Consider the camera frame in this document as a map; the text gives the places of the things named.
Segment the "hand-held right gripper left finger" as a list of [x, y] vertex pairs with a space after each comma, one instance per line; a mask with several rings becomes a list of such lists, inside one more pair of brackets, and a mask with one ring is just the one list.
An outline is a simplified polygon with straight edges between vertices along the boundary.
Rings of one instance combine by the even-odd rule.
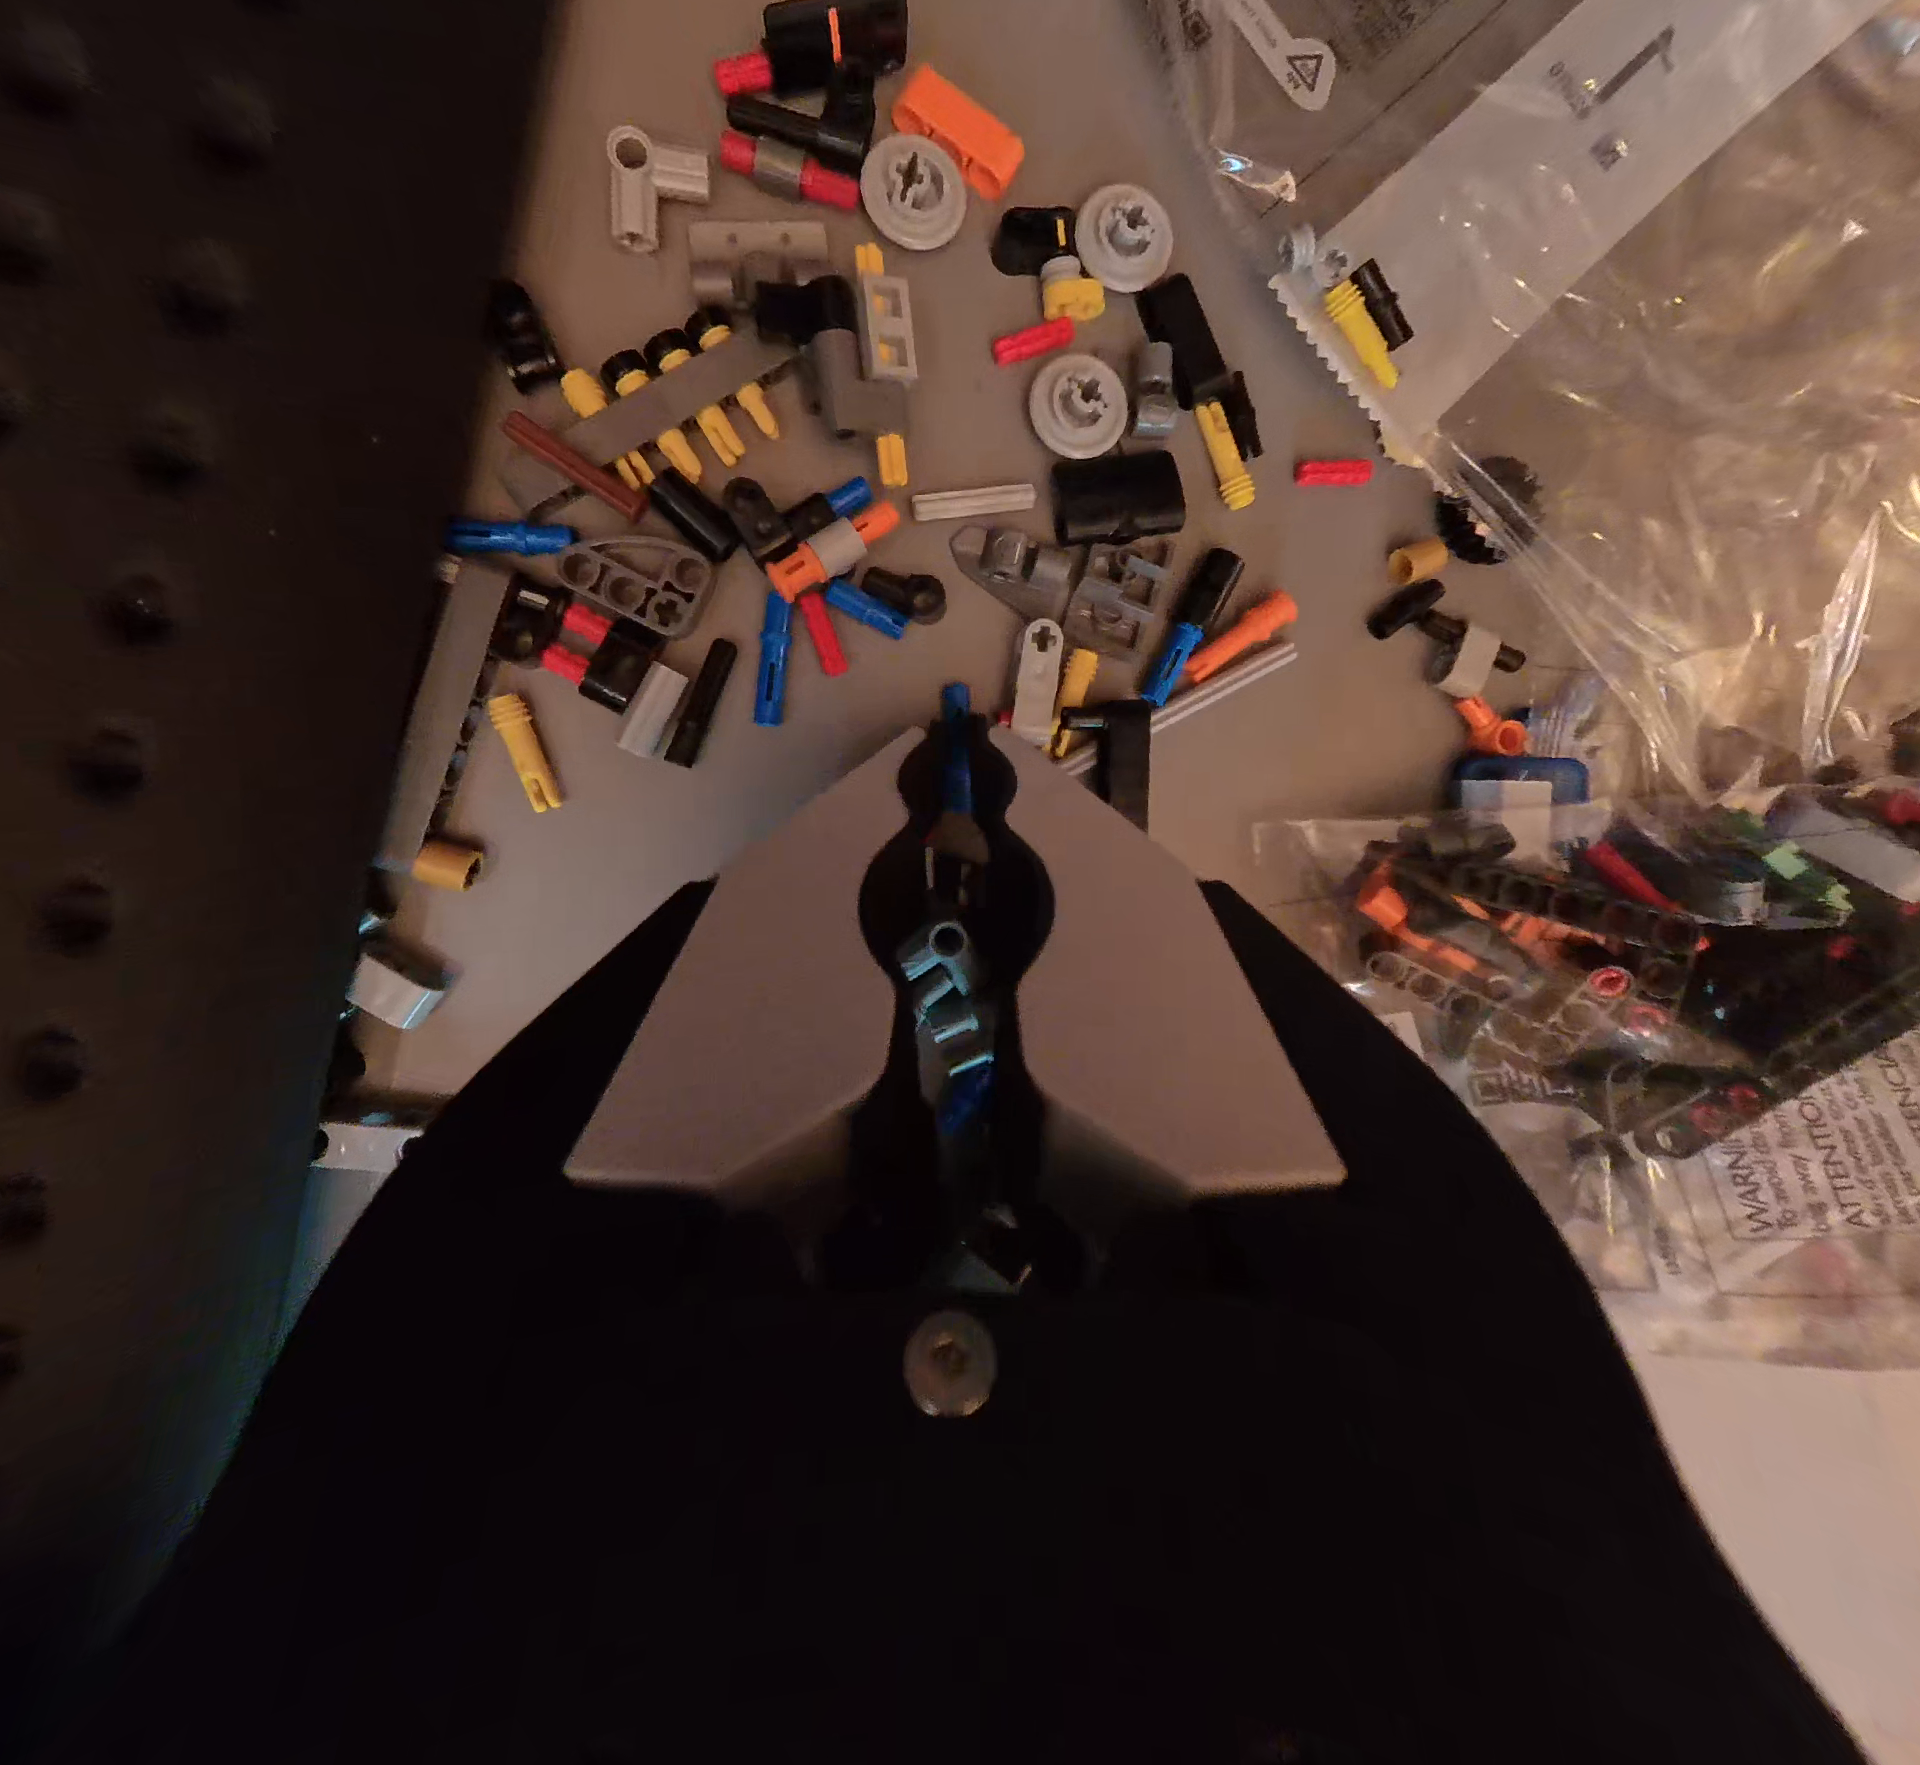
[[715, 874], [568, 1153], [576, 1192], [760, 1213], [817, 1261], [833, 1241], [928, 1253], [947, 1227], [933, 1121], [861, 922], [928, 739], [901, 729]]

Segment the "black holed frame brick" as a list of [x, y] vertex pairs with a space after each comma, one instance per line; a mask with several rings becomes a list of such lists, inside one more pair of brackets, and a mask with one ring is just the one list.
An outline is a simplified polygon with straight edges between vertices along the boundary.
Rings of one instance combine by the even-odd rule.
[[1915, 915], [1860, 891], [1844, 918], [1722, 922], [1401, 840], [1340, 896], [1364, 982], [1412, 996], [1443, 1057], [1539, 1075], [1640, 1157], [1697, 1157], [1915, 1030]]

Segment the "clear plastic parts bag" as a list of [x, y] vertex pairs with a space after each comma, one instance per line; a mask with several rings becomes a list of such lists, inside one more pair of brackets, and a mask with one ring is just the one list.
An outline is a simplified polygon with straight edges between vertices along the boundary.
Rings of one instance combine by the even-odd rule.
[[1918, 0], [1139, 0], [1258, 283], [1668, 777], [1915, 773]]
[[1442, 1056], [1412, 996], [1368, 986], [1340, 885], [1374, 842], [1427, 840], [1538, 873], [1591, 870], [1619, 894], [1752, 919], [1765, 901], [1844, 918], [1915, 915], [1915, 707], [1804, 766], [1730, 735], [1709, 790], [1591, 773], [1585, 808], [1471, 818], [1426, 810], [1251, 823], [1261, 885], [1295, 934], [1463, 1099], [1520, 1169], [1644, 1358], [1892, 1373], [1915, 1381], [1915, 1030], [1722, 1143], [1640, 1157], [1593, 1134], [1535, 1073]]

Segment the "black toy brick assembly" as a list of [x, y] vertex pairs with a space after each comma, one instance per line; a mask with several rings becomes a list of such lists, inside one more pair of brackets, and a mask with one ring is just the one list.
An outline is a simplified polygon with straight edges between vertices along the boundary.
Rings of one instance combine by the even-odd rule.
[[1036, 1258], [995, 1137], [998, 1003], [973, 935], [989, 863], [975, 810], [973, 696], [949, 682], [940, 697], [937, 812], [924, 842], [925, 914], [899, 942], [897, 972], [947, 1222], [940, 1272], [961, 1294], [1011, 1297]]

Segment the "pile of toy bricks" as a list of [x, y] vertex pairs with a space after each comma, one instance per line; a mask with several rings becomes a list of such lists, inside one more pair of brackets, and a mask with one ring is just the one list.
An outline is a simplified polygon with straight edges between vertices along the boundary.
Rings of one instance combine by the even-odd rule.
[[[752, 480], [794, 509], [849, 480], [894, 507], [889, 532], [856, 574], [940, 577], [947, 613], [904, 621], [899, 639], [815, 597], [836, 645], [825, 657], [794, 619], [778, 722], [757, 722], [759, 651], [773, 587], [747, 546], [711, 567], [701, 624], [664, 659], [694, 678], [708, 648], [739, 646], [708, 740], [689, 766], [661, 751], [618, 746], [613, 711], [538, 665], [507, 668], [499, 689], [523, 696], [563, 808], [537, 813], [491, 722], [479, 722], [453, 796], [455, 832], [483, 854], [468, 891], [412, 885], [397, 938], [451, 973], [444, 1003], [398, 1032], [359, 1016], [368, 1066], [448, 1091], [493, 1047], [625, 938], [675, 888], [715, 874], [778, 832], [908, 725], [940, 713], [942, 687], [966, 682], [986, 722], [1015, 703], [1026, 619], [981, 590], [953, 561], [966, 524], [1021, 528], [1054, 540], [1052, 469], [1064, 457], [1036, 435], [1029, 396], [1050, 360], [1082, 366], [1043, 385], [1043, 422], [1065, 395], [1072, 433], [1116, 432], [1132, 409], [1141, 321], [1128, 294], [998, 363], [995, 348], [1043, 327], [1031, 272], [998, 272], [991, 235], [1005, 207], [975, 194], [958, 167], [913, 138], [913, 158], [881, 162], [879, 203], [906, 196], [925, 218], [935, 196], [960, 212], [945, 244], [913, 251], [879, 234], [861, 200], [849, 207], [791, 201], [725, 158], [747, 138], [725, 126], [711, 66], [741, 56], [764, 0], [565, 0], [563, 42], [541, 123], [538, 167], [527, 198], [513, 274], [537, 300], [569, 366], [590, 372], [609, 405], [647, 396], [613, 356], [643, 351], [667, 327], [694, 337], [694, 224], [718, 244], [762, 224], [773, 246], [743, 258], [741, 277], [849, 289], [844, 329], [804, 345], [728, 395], [669, 440], [694, 457], [692, 480], [657, 449], [657, 485], [679, 481], [721, 501]], [[1247, 459], [1257, 496], [1218, 499], [1212, 449], [1187, 411], [1146, 444], [1180, 468], [1185, 527], [1173, 534], [1175, 600], [1208, 546], [1244, 561], [1231, 611], [1285, 592], [1299, 619], [1282, 631], [1293, 657], [1218, 697], [1197, 722], [1156, 740], [1148, 827], [1196, 874], [1244, 888], [1258, 905], [1311, 891], [1287, 873], [1261, 874], [1265, 827], [1290, 819], [1401, 821], [1443, 805], [1463, 755], [1461, 718], [1427, 683], [1432, 645], [1409, 628], [1384, 643], [1364, 614], [1386, 593], [1382, 560], [1429, 534], [1421, 476], [1372, 464], [1356, 485], [1298, 485], [1298, 455], [1356, 461], [1370, 433], [1283, 321], [1216, 219], [1191, 174], [1167, 103], [1143, 64], [1139, 34], [1111, 0], [906, 0], [906, 62], [932, 69], [1021, 138], [1013, 203], [1067, 206], [1126, 185], [1122, 201], [1169, 218], [1172, 267], [1191, 279], [1229, 366], [1252, 390], [1265, 455]], [[820, 263], [781, 235], [823, 231]]]

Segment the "small blue white piece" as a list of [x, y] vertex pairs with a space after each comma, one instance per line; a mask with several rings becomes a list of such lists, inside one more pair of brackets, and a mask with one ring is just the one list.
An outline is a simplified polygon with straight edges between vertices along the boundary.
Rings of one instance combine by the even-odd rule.
[[1471, 818], [1551, 813], [1593, 799], [1588, 766], [1573, 756], [1474, 752], [1453, 766], [1447, 803]]

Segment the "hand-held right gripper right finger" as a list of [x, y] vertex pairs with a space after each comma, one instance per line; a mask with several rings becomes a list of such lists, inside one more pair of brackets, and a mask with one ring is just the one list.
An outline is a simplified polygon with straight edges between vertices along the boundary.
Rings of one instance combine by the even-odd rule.
[[1016, 1294], [1078, 1294], [1132, 1231], [1336, 1193], [1346, 1166], [1196, 877], [1005, 727], [981, 732], [982, 1153]]

